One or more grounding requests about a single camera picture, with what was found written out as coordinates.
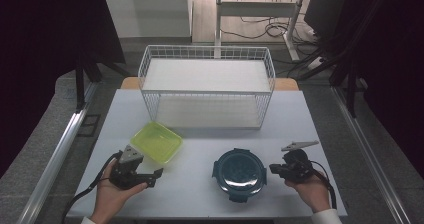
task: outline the floor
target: floor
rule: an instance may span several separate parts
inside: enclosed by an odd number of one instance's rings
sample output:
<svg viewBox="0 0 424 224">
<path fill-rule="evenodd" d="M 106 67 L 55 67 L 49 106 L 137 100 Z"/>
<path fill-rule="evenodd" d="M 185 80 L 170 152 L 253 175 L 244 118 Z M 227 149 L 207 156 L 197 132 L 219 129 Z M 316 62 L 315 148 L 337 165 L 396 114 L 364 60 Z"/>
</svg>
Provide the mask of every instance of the floor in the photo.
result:
<svg viewBox="0 0 424 224">
<path fill-rule="evenodd" d="M 197 44 L 211 44 L 212 41 L 199 41 Z M 149 44 L 191 45 L 178 39 L 122 39 L 126 65 L 121 65 L 132 75 L 137 69 L 144 48 Z M 238 45 L 257 45 L 251 42 L 238 42 Z M 266 43 L 274 60 L 278 77 L 296 77 L 306 71 L 304 65 L 290 63 L 290 57 L 281 43 Z M 313 51 L 313 46 L 304 51 Z M 79 184 L 90 151 L 96 143 L 104 118 L 114 92 L 119 88 L 123 77 L 99 64 L 103 79 L 91 101 L 85 121 L 75 137 L 60 172 L 53 184 L 35 223 L 59 223 L 66 203 L 73 197 Z M 348 216 L 343 223 L 400 223 L 396 222 L 377 184 L 367 159 L 360 148 L 359 140 L 349 126 L 343 114 L 343 108 L 337 101 L 334 89 L 328 84 L 331 69 L 306 81 L 299 82 L 314 120 L 320 141 L 332 167 Z M 58 79 L 56 95 L 40 121 L 26 146 L 16 161 L 0 180 L 0 220 L 2 223 L 16 223 L 31 196 L 35 185 L 50 157 L 55 151 L 66 126 L 75 110 L 75 75 L 68 73 Z M 382 127 L 367 107 L 363 99 L 363 88 L 356 93 L 356 121 L 361 126 L 375 160 L 384 170 L 395 193 L 404 207 L 409 222 L 424 223 L 421 203 L 424 199 L 424 181 L 411 166 L 399 147 Z M 79 223 L 80 220 L 69 220 Z M 148 223 L 186 223 L 184 221 L 147 221 Z M 273 220 L 274 223 L 310 223 L 308 218 L 290 218 Z M 117 219 L 112 223 L 134 223 L 132 220 Z"/>
</svg>

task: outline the hand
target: hand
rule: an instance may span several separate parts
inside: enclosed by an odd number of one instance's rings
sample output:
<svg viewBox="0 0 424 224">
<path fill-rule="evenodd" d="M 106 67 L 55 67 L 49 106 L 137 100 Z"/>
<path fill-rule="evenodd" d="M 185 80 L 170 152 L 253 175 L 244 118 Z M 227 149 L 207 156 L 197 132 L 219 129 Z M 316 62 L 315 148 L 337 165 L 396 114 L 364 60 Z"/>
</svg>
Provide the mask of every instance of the hand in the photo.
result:
<svg viewBox="0 0 424 224">
<path fill-rule="evenodd" d="M 327 186 L 317 176 L 313 175 L 302 183 L 287 180 L 284 183 L 294 188 L 314 213 L 330 209 Z"/>
<path fill-rule="evenodd" d="M 130 197 L 147 188 L 146 183 L 141 183 L 129 190 L 121 190 L 110 183 L 107 178 L 109 178 L 112 167 L 116 161 L 117 160 L 115 159 L 109 163 L 101 178 L 105 180 L 102 180 L 97 184 L 96 205 L 94 207 L 93 215 L 90 218 L 90 220 L 96 224 L 109 222 L 112 217 L 121 210 L 125 202 Z"/>
</svg>

